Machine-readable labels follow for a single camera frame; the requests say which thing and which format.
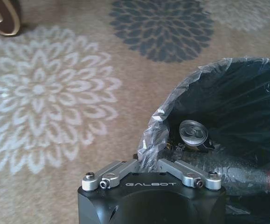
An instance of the logo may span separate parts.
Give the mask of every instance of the logo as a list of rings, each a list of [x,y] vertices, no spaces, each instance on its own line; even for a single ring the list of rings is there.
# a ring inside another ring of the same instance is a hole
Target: logo
[[[128,187],[136,187],[136,186],[174,186],[176,183],[151,183],[151,184],[146,184],[146,183],[126,183],[125,184]]]

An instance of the beige carpet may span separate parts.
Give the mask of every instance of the beige carpet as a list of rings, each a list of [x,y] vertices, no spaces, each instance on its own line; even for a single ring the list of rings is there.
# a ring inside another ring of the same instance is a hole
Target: beige carpet
[[[270,0],[24,0],[0,37],[0,224],[77,223],[88,171],[136,152],[197,66],[270,58]]]

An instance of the plastic bag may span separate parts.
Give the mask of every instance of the plastic bag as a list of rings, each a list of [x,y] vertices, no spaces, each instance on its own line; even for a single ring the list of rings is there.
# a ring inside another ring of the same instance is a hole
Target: plastic bag
[[[201,66],[183,80],[152,115],[138,147],[140,170],[152,172],[158,158],[166,152],[171,137],[185,119],[197,120],[207,127],[212,140],[223,150],[219,153],[246,159],[258,167],[270,164],[270,59],[225,58]],[[265,212],[247,197],[231,201],[246,207],[250,214],[233,215],[234,223],[270,223],[270,194]]]

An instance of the gray flower pattern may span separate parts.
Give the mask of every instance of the gray flower pattern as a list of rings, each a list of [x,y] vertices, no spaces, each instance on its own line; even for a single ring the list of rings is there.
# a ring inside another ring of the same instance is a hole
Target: gray flower pattern
[[[110,16],[115,35],[155,62],[192,60],[209,46],[213,21],[194,0],[119,0]]]

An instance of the white flower pattern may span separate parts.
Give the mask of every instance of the white flower pattern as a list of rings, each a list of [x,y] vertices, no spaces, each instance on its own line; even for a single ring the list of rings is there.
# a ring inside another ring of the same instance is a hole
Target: white flower pattern
[[[107,134],[121,85],[110,58],[57,26],[0,40],[0,171],[7,162],[11,174],[59,167]]]
[[[198,0],[214,21],[237,29],[258,30],[270,21],[270,0]]]

